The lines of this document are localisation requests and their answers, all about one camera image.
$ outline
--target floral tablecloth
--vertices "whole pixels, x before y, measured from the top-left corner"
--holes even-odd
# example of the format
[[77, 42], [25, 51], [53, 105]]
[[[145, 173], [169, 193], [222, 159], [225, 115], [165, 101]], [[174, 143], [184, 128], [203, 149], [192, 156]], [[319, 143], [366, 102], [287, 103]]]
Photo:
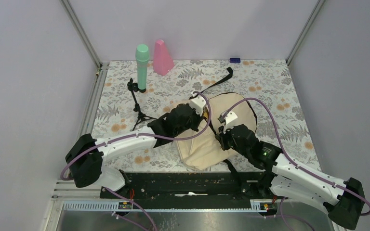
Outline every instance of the floral tablecloth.
[[[194, 90], [203, 90], [225, 77], [231, 67], [233, 77], [207, 91], [213, 97], [223, 92], [236, 92], [244, 97], [262, 100], [271, 110], [287, 152], [297, 160], [320, 170], [310, 134], [300, 108], [289, 70], [284, 60], [244, 60], [231, 64], [228, 60], [174, 61], [175, 68], [166, 76], [153, 71], [148, 64], [146, 93], [136, 93], [142, 111], [148, 116], [160, 117], [170, 110], [170, 104], [188, 99]], [[136, 81], [135, 61], [112, 61], [104, 84], [96, 120], [92, 130], [94, 138], [111, 137], [129, 132], [137, 119], [134, 101], [127, 90], [132, 77]], [[258, 116], [256, 136], [263, 141], [278, 145], [272, 122], [266, 110], [251, 102]], [[241, 155], [229, 159], [238, 171], [254, 171], [255, 168]], [[186, 172], [175, 143], [154, 149], [133, 152], [107, 164], [128, 172]], [[218, 163], [205, 171], [228, 171], [225, 163]]]

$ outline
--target pink pyramid-shaped box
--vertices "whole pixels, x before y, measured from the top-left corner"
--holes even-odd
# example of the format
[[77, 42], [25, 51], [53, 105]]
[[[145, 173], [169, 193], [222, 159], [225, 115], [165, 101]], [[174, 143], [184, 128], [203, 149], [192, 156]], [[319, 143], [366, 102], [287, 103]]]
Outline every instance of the pink pyramid-shaped box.
[[153, 66], [154, 71], [162, 76], [166, 75], [175, 66], [164, 41], [161, 39], [155, 42]]

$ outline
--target bottle lid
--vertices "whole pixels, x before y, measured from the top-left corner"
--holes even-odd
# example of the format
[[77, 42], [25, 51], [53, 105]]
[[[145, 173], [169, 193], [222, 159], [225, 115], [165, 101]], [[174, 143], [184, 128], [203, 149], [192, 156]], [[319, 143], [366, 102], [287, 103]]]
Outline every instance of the bottle lid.
[[135, 51], [135, 59], [140, 62], [148, 62], [149, 60], [149, 49], [145, 44], [140, 44], [137, 46]]

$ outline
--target black tripod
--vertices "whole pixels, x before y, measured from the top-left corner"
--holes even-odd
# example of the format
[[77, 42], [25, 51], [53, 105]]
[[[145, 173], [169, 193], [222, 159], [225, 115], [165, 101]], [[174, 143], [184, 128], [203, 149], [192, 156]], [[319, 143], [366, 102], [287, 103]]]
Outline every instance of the black tripod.
[[131, 131], [134, 131], [137, 125], [139, 125], [140, 123], [147, 121], [147, 120], [155, 119], [155, 118], [147, 116], [146, 114], [141, 112], [140, 105], [138, 104], [137, 98], [135, 97], [135, 94], [134, 94], [134, 91], [135, 92], [138, 91], [138, 84], [134, 83], [132, 78], [130, 78], [130, 81], [127, 83], [127, 88], [129, 91], [131, 91], [131, 95], [134, 98], [135, 106], [134, 106], [133, 111], [138, 112], [137, 122], [135, 122], [134, 128], [131, 130]]

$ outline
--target mint green water bottle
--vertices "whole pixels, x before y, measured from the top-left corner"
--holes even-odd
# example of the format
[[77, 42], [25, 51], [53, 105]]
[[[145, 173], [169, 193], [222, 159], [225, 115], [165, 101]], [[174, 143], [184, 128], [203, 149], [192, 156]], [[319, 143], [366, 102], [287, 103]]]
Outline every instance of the mint green water bottle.
[[144, 93], [146, 90], [146, 70], [149, 61], [149, 49], [147, 45], [140, 44], [135, 51], [135, 59], [137, 60], [137, 82], [138, 89]]

